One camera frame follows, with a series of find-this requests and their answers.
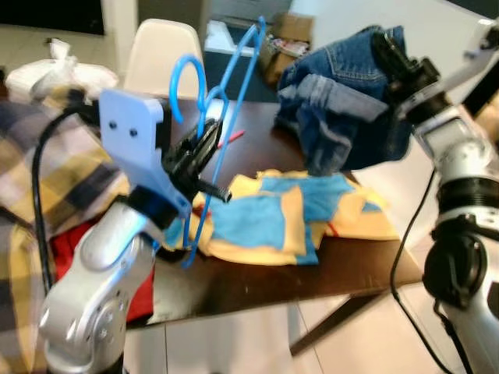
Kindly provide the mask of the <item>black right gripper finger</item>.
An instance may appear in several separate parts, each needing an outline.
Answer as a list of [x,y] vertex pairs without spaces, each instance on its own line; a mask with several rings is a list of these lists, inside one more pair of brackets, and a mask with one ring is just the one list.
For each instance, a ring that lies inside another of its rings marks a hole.
[[412,75],[409,55],[385,30],[372,36],[372,55],[378,67],[390,79],[407,79]]

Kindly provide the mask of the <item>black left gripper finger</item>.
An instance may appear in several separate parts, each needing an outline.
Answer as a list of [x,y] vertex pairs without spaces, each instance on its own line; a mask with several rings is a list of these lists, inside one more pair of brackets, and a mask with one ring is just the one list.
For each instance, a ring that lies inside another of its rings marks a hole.
[[203,134],[197,139],[197,167],[203,170],[213,159],[218,144],[224,135],[224,126],[220,122],[207,122]]
[[189,154],[199,159],[211,159],[218,148],[222,134],[222,122],[207,118],[203,127],[189,131]]

